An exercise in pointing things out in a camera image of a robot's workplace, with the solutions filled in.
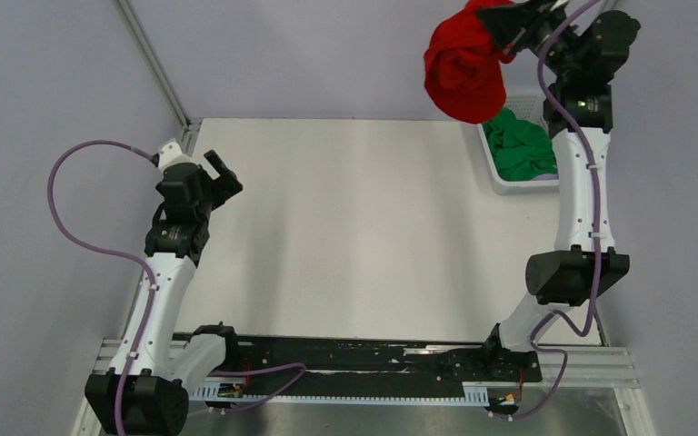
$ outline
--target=gray floor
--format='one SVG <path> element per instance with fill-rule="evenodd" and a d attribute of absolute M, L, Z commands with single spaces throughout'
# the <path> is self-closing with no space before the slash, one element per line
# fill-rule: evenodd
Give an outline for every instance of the gray floor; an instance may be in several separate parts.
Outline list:
<path fill-rule="evenodd" d="M 541 390 L 524 393 L 527 407 Z M 192 410 L 199 410 L 196 403 Z M 501 422 L 485 410 L 465 407 L 337 406 L 267 404 L 239 415 L 200 415 L 181 436 L 448 436 L 590 435 L 623 436 L 622 420 L 612 390 L 560 390 L 536 416 Z"/>

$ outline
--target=wire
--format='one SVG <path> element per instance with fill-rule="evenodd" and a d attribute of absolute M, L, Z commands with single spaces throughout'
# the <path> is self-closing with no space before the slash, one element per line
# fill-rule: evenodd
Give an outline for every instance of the wire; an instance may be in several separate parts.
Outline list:
<path fill-rule="evenodd" d="M 603 255 L 601 254 L 601 240 L 598 236 L 598 233 L 601 228 L 601 181 L 598 176 L 598 169 L 595 167 L 595 155 L 593 153 L 593 148 L 590 146 L 590 142 L 587 140 L 587 136 L 584 134 L 582 127 L 576 122 L 573 116 L 568 111 L 566 111 L 565 107 L 563 107 L 563 105 L 555 98 L 553 93 L 550 92 L 549 89 L 547 89 L 547 84 L 544 82 L 544 61 L 547 58 L 547 55 L 550 53 L 550 49 L 553 47 L 553 44 L 558 40 L 558 38 L 560 38 L 561 34 L 566 29 L 566 27 L 568 27 L 573 22 L 573 20 L 579 18 L 579 16 L 582 15 L 585 11 L 597 5 L 600 1 L 601 0 L 588 1 L 587 3 L 582 5 L 582 7 L 574 11 L 573 14 L 571 14 L 571 16 L 563 20 L 563 22 L 560 23 L 560 25 L 558 25 L 555 28 L 555 30 L 550 34 L 550 37 L 547 38 L 546 43 L 542 47 L 542 50 L 539 52 L 539 62 L 536 64 L 536 78 L 539 81 L 539 85 L 542 87 L 544 96 L 547 98 L 547 101 L 549 101 L 550 104 L 555 108 L 555 110 L 563 116 L 563 119 L 565 119 L 566 122 L 568 122 L 568 124 L 573 128 L 573 130 L 576 132 L 576 135 L 579 137 L 579 140 L 582 142 L 584 152 L 585 154 L 587 154 L 587 163 L 590 167 L 590 175 L 593 179 L 593 251 L 595 252 L 595 267 L 593 271 L 593 283 L 590 288 L 590 301 L 587 305 L 587 315 L 584 320 L 584 327 L 581 330 L 579 330 L 579 328 L 572 321 L 572 319 L 569 318 L 567 314 L 561 311 L 551 311 L 550 313 L 547 313 L 547 315 L 544 318 L 542 318 L 542 320 L 539 321 L 538 324 L 536 324 L 536 326 L 531 331 L 531 347 L 537 352 L 561 354 L 563 356 L 561 370 L 560 372 L 558 372 L 557 377 L 555 377 L 553 386 L 547 392 L 547 395 L 545 395 L 544 399 L 533 409 L 524 413 L 517 413 L 512 416 L 498 414 L 499 417 L 505 418 L 507 420 L 521 420 L 523 418 L 529 418 L 531 416 L 534 416 L 552 399 L 553 395 L 558 390 L 558 386 L 561 384 L 561 380 L 563 379 L 563 373 L 565 372 L 566 366 L 568 365 L 568 353 L 566 352 L 566 350 L 562 348 L 542 348 L 536 344 L 536 336 L 544 328 L 544 326 L 547 325 L 547 323 L 550 322 L 557 315 L 563 318 L 563 320 L 568 324 L 569 327 L 571 327 L 571 330 L 573 330 L 573 332 L 576 333 L 577 336 L 587 336 L 587 334 L 589 334 L 590 330 L 593 328 L 593 320 L 595 318 L 595 300 L 598 298 L 598 289 L 601 285 L 601 262 L 603 261 Z"/>
<path fill-rule="evenodd" d="M 132 262 L 135 262 L 139 264 L 141 267 L 143 267 L 143 271 L 145 271 L 146 276 L 148 276 L 148 280 L 151 282 L 151 287 L 148 289 L 148 299 L 145 303 L 143 318 L 140 321 L 140 325 L 138 325 L 137 327 L 135 337 L 133 338 L 132 345 L 130 346 L 130 353 L 132 353 L 136 352 L 138 346 L 140 345 L 140 341 L 143 338 L 143 334 L 145 332 L 145 326 L 148 322 L 148 317 L 151 314 L 152 307 L 154 306 L 154 296 L 156 291 L 156 277 L 154 276 L 154 271 L 151 269 L 150 266 L 148 266 L 148 263 L 146 263 L 143 259 L 133 254 L 119 252 L 117 250 L 108 250 L 102 247 L 98 247 L 96 245 L 92 245 L 91 243 L 86 243 L 76 238 L 70 232 L 68 232 L 68 229 L 65 228 L 65 225 L 60 220 L 60 215 L 57 213 L 57 207 L 55 206 L 55 178 L 57 177 L 57 170 L 60 169 L 60 165 L 62 165 L 63 162 L 65 162 L 65 159 L 67 159 L 71 154 L 74 154 L 79 150 L 86 147 L 90 147 L 92 145 L 112 145 L 114 147 L 123 148 L 129 152 L 132 152 L 145 158 L 149 162 L 151 162 L 152 156 L 137 147 L 118 143 L 116 141 L 95 140 L 86 143 L 81 143 L 79 145 L 71 147 L 67 152 L 63 153 L 63 155 L 61 155 L 59 159 L 57 159 L 57 162 L 55 162 L 55 165 L 52 167 L 52 171 L 49 173 L 49 181 L 46 185 L 46 200 L 49 202 L 49 213 L 52 214 L 52 219 L 55 221 L 55 225 L 60 230 L 60 233 L 63 234 L 63 236 L 68 238 L 68 240 L 72 243 L 75 243 L 76 245 L 79 245 L 80 247 L 93 251 L 95 253 L 122 257 Z M 128 355 L 126 357 L 125 366 L 122 369 L 122 375 L 119 377 L 119 382 L 116 385 L 116 396 L 114 399 L 114 421 L 116 425 L 116 433 L 119 434 L 119 436 L 126 436 L 125 426 L 122 420 L 122 397 L 124 396 L 125 391 L 125 381 L 127 378 L 126 375 L 129 373 L 130 367 L 132 367 L 133 360 L 134 358 L 132 355 Z"/>
<path fill-rule="evenodd" d="M 272 368 L 266 368 L 263 370 L 253 370 L 253 371 L 213 371 L 210 372 L 209 376 L 211 377 L 240 377 L 240 376 L 246 376 L 249 377 L 251 375 L 263 375 L 263 374 L 273 374 L 275 372 L 281 372 L 281 371 L 286 371 L 286 370 L 292 370 L 298 368 L 300 371 L 292 378 L 290 379 L 289 382 L 285 383 L 281 388 L 277 389 L 276 391 L 270 393 L 269 395 L 265 396 L 262 398 L 260 401 L 256 401 L 252 404 L 247 404 L 242 407 L 235 407 L 233 409 L 221 409 L 221 413 L 236 413 L 239 411 L 249 411 L 251 409 L 255 409 L 256 407 L 269 402 L 272 398 L 276 397 L 280 393 L 284 392 L 287 388 L 293 385 L 293 383 L 297 382 L 298 379 L 300 379 L 304 373 L 306 373 L 306 365 L 303 363 L 287 363 L 285 365 L 280 365 L 280 366 L 273 366 Z M 205 413 L 213 413 L 216 410 L 215 407 L 211 407 L 207 411 L 194 411 L 188 414 L 188 418 L 191 418 L 193 416 L 198 416 L 198 415 L 204 415 Z"/>

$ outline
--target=white arm segment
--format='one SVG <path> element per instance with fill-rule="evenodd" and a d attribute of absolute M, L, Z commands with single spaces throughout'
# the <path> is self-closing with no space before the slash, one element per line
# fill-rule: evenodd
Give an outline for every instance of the white arm segment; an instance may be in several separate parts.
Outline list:
<path fill-rule="evenodd" d="M 536 302 L 536 297 L 526 292 L 515 310 L 506 320 L 499 324 L 499 339 L 502 347 L 513 352 L 529 352 L 531 348 L 531 331 L 537 324 L 554 310 L 563 313 L 569 312 L 573 307 L 563 303 L 548 303 L 541 305 Z M 555 318 L 550 320 L 536 335 L 538 341 L 553 326 Z"/>
<path fill-rule="evenodd" d="M 226 339 L 214 334 L 200 334 L 191 338 L 183 352 L 171 362 L 172 369 L 167 380 L 179 379 L 183 381 L 181 386 L 184 389 L 193 392 L 225 358 Z"/>
<path fill-rule="evenodd" d="M 185 290 L 194 278 L 196 267 L 187 257 L 178 259 L 174 253 L 154 253 L 154 257 L 149 257 L 145 261 L 154 270 L 159 290 L 155 293 L 151 315 L 148 317 L 143 339 L 137 349 L 137 358 L 133 361 L 129 373 L 137 375 L 142 370 L 150 370 L 154 376 L 171 380 L 168 379 L 170 342 Z M 135 332 L 143 319 L 150 285 L 148 277 L 143 274 L 122 346 L 111 360 L 111 366 L 115 368 L 116 374 L 122 373 Z"/>
<path fill-rule="evenodd" d="M 601 182 L 601 252 L 614 247 L 609 209 L 606 202 L 606 159 L 611 136 L 598 128 L 585 127 L 584 134 L 593 148 Z M 561 213 L 555 250 L 571 250 L 573 245 L 583 252 L 593 251 L 593 180 L 587 168 L 587 154 L 575 133 L 567 130 L 553 138 L 561 190 Z"/>
<path fill-rule="evenodd" d="M 611 136 L 598 128 L 584 128 L 584 134 L 593 149 L 595 164 L 601 183 L 601 252 L 614 247 L 609 210 L 606 202 L 606 159 L 608 158 Z M 587 154 L 582 142 L 575 133 L 567 130 L 553 138 L 553 150 L 558 164 L 558 178 L 561 190 L 560 222 L 555 239 L 555 250 L 571 250 L 574 245 L 583 252 L 593 251 L 593 179 L 587 168 Z M 536 297 L 526 293 L 510 316 L 499 324 L 499 337 L 502 346 L 508 350 L 526 352 L 531 348 L 531 331 L 554 310 L 569 312 L 568 304 L 548 303 L 541 305 Z M 553 325 L 557 317 L 548 322 L 536 335 L 538 341 Z"/>

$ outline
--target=metal frame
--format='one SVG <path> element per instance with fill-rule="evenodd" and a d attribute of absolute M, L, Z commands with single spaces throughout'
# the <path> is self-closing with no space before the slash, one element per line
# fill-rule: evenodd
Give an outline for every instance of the metal frame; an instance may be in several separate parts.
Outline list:
<path fill-rule="evenodd" d="M 159 58 L 156 56 L 156 52 L 151 46 L 148 36 L 145 34 L 145 30 L 140 24 L 140 20 L 138 20 L 135 10 L 133 9 L 129 0 L 112 1 L 114 6 L 116 6 L 116 10 L 119 11 L 119 14 L 122 16 L 122 21 L 124 21 L 130 36 L 132 36 L 138 51 L 140 51 L 140 54 L 143 56 L 143 61 L 145 62 L 146 66 L 148 66 L 151 74 L 154 76 L 156 85 L 159 86 L 159 90 L 162 92 L 167 104 L 170 106 L 170 111 L 173 113 L 175 122 L 178 124 L 178 128 L 180 129 L 178 137 L 181 139 L 181 141 L 187 139 L 191 121 L 189 120 L 188 115 L 186 115 L 185 109 L 183 108 L 180 99 L 175 93 L 175 89 L 167 77 L 165 69 L 159 62 Z"/>

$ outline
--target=red cloth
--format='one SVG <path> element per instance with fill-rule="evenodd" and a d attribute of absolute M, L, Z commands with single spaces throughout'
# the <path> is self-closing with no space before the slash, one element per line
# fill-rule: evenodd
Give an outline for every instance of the red cloth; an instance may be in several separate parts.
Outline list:
<path fill-rule="evenodd" d="M 441 111 L 466 123 L 494 118 L 504 106 L 499 61 L 509 63 L 475 15 L 478 8 L 510 0 L 470 0 L 464 10 L 440 23 L 424 53 L 424 88 Z"/>

